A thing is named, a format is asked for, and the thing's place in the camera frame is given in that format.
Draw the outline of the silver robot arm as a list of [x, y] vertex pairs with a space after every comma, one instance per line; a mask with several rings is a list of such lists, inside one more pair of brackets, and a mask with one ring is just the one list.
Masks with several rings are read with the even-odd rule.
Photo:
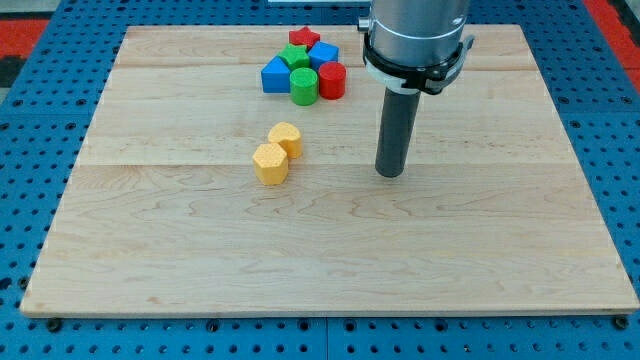
[[360, 20], [366, 70], [387, 89], [437, 95], [460, 74], [474, 37], [469, 0], [372, 0]]

